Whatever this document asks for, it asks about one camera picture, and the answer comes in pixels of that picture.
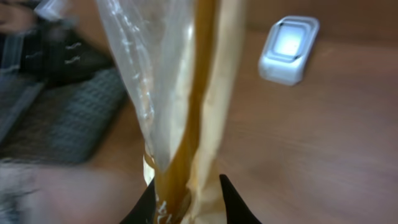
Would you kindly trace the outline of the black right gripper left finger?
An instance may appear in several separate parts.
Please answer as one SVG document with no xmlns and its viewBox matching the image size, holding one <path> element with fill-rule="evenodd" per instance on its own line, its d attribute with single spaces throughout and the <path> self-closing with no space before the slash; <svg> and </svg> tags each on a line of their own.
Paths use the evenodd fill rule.
<svg viewBox="0 0 398 224">
<path fill-rule="evenodd" d="M 155 215 L 155 187 L 154 181 L 145 189 L 134 208 L 120 222 L 120 224 L 153 224 Z"/>
</svg>

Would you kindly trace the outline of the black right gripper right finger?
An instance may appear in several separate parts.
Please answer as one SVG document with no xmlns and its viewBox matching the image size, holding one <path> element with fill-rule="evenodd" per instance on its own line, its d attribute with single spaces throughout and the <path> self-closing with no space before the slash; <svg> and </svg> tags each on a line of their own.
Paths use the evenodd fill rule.
<svg viewBox="0 0 398 224">
<path fill-rule="evenodd" d="M 220 182 L 226 206 L 227 224 L 261 224 L 226 175 L 220 174 Z"/>
</svg>

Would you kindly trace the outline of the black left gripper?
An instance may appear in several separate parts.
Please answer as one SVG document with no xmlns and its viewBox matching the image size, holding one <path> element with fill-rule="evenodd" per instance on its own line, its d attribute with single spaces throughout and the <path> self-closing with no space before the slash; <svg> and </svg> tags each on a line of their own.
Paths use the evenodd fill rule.
<svg viewBox="0 0 398 224">
<path fill-rule="evenodd" d="M 19 75 L 54 84 L 90 80 L 96 72 L 114 67 L 109 56 L 80 37 L 71 22 L 29 19 L 22 30 L 9 30 L 1 19 L 1 80 Z"/>
</svg>

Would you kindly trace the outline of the dried mushroom pouch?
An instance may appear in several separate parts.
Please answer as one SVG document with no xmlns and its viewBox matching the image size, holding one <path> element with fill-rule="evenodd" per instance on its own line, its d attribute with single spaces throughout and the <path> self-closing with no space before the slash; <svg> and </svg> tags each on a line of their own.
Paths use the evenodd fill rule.
<svg viewBox="0 0 398 224">
<path fill-rule="evenodd" d="M 246 3 L 97 5 L 154 170 L 153 223 L 226 223 L 217 156 L 244 42 Z"/>
</svg>

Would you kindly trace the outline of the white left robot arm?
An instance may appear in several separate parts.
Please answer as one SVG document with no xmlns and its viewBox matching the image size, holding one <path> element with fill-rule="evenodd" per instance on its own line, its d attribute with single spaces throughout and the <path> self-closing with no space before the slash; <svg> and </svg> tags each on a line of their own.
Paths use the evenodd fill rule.
<svg viewBox="0 0 398 224">
<path fill-rule="evenodd" d="M 74 20 L 1 34 L 1 222 L 145 223 L 143 138 L 109 53 Z"/>
</svg>

